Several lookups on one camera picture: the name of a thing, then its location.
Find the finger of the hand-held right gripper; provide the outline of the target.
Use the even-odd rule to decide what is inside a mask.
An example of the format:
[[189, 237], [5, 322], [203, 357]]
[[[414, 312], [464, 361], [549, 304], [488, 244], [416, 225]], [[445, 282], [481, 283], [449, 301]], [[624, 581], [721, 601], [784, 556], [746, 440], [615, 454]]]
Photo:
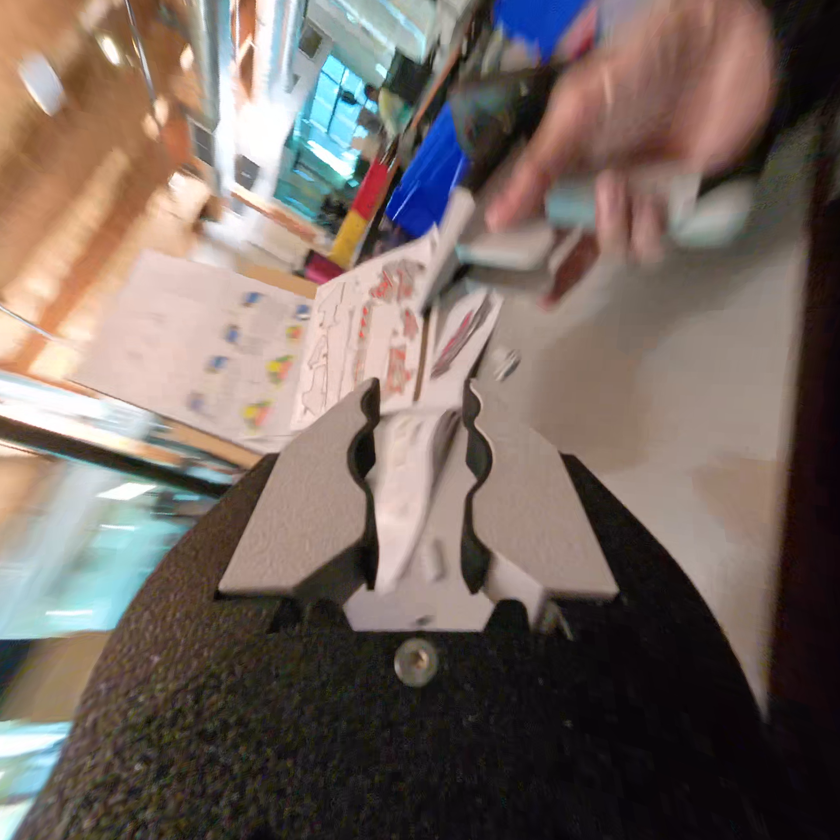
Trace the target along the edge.
[[554, 246], [554, 238], [460, 243], [455, 248], [463, 265], [499, 270], [536, 270], [543, 266]]
[[476, 211], [473, 193], [457, 186], [450, 193], [448, 203], [437, 228], [429, 260], [420, 281], [420, 309], [429, 310], [459, 267], [456, 249]]

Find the blue storage bin with divider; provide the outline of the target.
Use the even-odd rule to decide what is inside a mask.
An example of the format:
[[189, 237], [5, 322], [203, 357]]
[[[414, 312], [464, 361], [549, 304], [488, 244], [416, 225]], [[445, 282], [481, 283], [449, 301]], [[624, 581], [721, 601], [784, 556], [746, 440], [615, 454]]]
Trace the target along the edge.
[[386, 218], [409, 238], [423, 237], [440, 224], [449, 194], [463, 180], [468, 165], [446, 103], [386, 205]]

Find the yellow storage bin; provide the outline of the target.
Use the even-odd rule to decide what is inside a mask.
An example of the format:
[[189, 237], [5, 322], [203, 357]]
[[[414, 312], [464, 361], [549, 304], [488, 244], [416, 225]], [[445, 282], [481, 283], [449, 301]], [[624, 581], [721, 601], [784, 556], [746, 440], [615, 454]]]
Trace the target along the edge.
[[354, 209], [345, 216], [339, 232], [333, 240], [329, 253], [330, 260], [344, 270], [348, 270], [360, 242], [364, 239], [369, 221]]

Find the red storage bin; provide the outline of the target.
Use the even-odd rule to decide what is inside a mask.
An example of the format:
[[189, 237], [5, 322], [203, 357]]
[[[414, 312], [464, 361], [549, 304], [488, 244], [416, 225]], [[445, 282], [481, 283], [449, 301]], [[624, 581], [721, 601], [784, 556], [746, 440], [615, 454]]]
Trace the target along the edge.
[[371, 163], [353, 200], [353, 210], [365, 219], [371, 219], [380, 205], [382, 195], [390, 183], [392, 164], [385, 161]]

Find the person's right forearm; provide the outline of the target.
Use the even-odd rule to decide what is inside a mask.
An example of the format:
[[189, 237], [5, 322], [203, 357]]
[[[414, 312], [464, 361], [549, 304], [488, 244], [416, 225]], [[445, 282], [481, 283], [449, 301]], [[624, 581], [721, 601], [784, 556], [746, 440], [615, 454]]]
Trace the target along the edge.
[[762, 1], [778, 53], [778, 90], [750, 164], [759, 172], [779, 137], [838, 86], [839, 2]]

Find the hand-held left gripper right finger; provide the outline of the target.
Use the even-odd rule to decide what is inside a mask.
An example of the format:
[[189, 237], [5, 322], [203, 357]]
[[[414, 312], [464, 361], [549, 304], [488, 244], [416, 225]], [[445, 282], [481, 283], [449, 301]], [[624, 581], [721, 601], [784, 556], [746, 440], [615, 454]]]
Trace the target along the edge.
[[556, 447], [476, 379], [465, 384], [460, 568], [471, 594], [519, 603], [531, 630], [561, 622], [558, 601], [610, 602], [618, 583]]

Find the sticker sheet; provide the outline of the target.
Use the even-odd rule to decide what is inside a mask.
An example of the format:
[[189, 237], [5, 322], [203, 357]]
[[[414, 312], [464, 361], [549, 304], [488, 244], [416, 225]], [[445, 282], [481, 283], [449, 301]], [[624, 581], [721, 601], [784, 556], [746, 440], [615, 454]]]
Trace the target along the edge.
[[435, 235], [331, 280], [317, 293], [291, 413], [295, 438], [362, 382], [381, 387], [374, 430], [374, 500], [379, 560], [374, 585], [402, 575], [419, 541], [456, 426], [456, 393], [466, 375], [456, 360], [495, 324], [501, 299], [478, 288], [449, 313], [437, 339], [438, 309], [420, 309], [420, 281]]

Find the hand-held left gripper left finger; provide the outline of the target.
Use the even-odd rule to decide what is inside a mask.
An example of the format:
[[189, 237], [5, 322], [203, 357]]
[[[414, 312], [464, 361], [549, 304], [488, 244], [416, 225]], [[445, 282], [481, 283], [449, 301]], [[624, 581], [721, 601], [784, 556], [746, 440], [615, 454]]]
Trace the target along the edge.
[[379, 541], [367, 476], [380, 403], [379, 380], [363, 381], [279, 454], [219, 596], [343, 608], [359, 589], [373, 587]]

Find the person's right hand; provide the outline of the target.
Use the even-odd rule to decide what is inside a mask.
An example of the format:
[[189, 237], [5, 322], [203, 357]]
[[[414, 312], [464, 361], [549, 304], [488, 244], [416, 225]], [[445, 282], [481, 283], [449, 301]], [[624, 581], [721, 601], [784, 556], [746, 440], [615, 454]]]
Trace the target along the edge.
[[604, 255], [654, 261], [665, 211], [631, 173], [673, 165], [711, 175], [742, 157], [773, 106], [777, 57], [758, 2], [652, 2], [623, 36], [559, 78], [538, 128], [486, 210], [502, 230], [540, 209], [559, 179], [595, 178]]

